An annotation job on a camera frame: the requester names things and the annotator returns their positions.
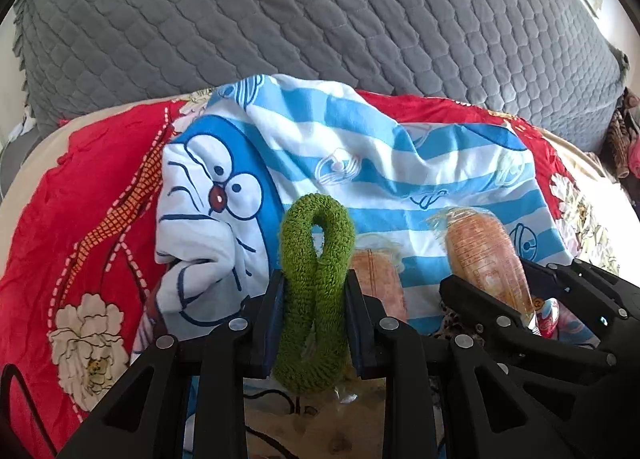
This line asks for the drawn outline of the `red blue surprise egg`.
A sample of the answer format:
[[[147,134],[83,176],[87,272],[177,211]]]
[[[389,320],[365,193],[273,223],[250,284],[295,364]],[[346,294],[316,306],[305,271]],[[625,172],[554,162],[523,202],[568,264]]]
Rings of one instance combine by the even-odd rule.
[[[533,297],[539,334],[547,340],[557,340],[560,332],[561,307],[554,297],[543,300]]]

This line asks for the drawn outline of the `biscuit pack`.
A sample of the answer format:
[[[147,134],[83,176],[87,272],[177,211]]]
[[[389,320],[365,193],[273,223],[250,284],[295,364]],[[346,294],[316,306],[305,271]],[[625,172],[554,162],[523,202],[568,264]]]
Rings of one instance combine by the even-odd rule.
[[[380,300],[387,316],[405,323],[408,321],[399,278],[404,265],[401,263],[400,246],[397,243],[375,234],[358,235],[349,267],[355,271],[364,295]]]
[[[484,208],[444,208],[426,223],[445,249],[451,274],[520,314],[524,326],[540,331],[523,265],[506,228]]]

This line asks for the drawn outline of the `sheer white scrunchie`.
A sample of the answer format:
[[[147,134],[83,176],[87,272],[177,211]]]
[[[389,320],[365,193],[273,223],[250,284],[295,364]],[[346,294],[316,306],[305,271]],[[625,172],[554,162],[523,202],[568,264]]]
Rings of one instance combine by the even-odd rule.
[[[346,378],[319,394],[296,397],[273,379],[244,382],[251,458],[379,458],[386,381]]]

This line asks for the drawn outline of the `green fuzzy scrunchie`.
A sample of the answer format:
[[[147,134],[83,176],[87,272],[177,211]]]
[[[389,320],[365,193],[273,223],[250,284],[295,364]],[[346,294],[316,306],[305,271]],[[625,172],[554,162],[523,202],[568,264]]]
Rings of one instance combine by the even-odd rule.
[[[280,253],[286,285],[272,373],[295,395],[333,387],[345,368],[344,283],[354,244],[346,208],[329,196],[306,194],[284,216]]]

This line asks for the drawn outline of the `leopard print scrunchie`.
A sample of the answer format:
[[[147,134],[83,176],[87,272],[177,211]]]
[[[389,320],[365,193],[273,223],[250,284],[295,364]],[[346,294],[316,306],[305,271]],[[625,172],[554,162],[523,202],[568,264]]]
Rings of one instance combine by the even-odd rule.
[[[462,333],[465,332],[466,329],[460,316],[449,307],[446,307],[444,315],[442,316],[442,323],[440,324],[439,329],[432,334],[432,337],[439,340],[449,341],[454,339],[457,335],[462,335]]]

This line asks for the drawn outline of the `clutter beside bed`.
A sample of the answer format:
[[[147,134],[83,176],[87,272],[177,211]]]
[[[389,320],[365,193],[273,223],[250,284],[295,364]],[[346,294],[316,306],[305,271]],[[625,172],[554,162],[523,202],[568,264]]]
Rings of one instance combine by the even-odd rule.
[[[617,101],[599,156],[639,214],[639,96],[628,88]]]

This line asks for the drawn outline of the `red floral bed quilt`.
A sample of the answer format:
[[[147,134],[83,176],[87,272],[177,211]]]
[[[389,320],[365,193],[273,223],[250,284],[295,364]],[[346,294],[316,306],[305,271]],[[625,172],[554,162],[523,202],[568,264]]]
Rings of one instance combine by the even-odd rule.
[[[58,313],[89,297],[91,315],[121,315],[111,349],[125,367],[160,275],[152,257],[160,152],[172,124],[205,101],[198,92],[64,121],[18,174],[1,211],[1,360],[18,369],[1,412],[16,439],[2,443],[3,457],[53,457],[96,403],[58,383],[49,340]]]

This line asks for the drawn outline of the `blue striped cartoon cloth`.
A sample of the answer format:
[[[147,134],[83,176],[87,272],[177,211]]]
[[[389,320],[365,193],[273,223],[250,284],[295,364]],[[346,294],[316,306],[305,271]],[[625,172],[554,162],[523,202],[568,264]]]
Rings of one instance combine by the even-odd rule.
[[[281,264],[283,216],[307,194],[346,208],[356,251],[390,260],[410,323],[431,333],[450,271],[431,215],[484,208],[521,257],[570,259],[536,170],[533,150],[496,116],[400,124],[336,82],[256,75],[222,86],[163,149],[155,258],[166,273],[132,351],[155,330],[207,335],[262,294]]]

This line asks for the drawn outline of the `grey quilted headboard cover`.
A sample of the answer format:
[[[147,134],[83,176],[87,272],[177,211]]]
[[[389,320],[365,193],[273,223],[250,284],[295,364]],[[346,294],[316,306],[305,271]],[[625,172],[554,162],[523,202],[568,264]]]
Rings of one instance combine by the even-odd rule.
[[[16,0],[39,130],[256,73],[520,116],[598,150],[626,61],[580,0]]]

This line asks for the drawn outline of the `grey bedside stool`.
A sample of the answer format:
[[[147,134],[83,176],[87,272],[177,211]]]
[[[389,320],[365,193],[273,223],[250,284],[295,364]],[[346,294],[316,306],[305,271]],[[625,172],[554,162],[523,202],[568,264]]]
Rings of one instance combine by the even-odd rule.
[[[42,141],[38,128],[33,128],[28,133],[18,136],[14,141],[1,151],[0,186],[1,199],[6,197],[12,182],[28,156]]]

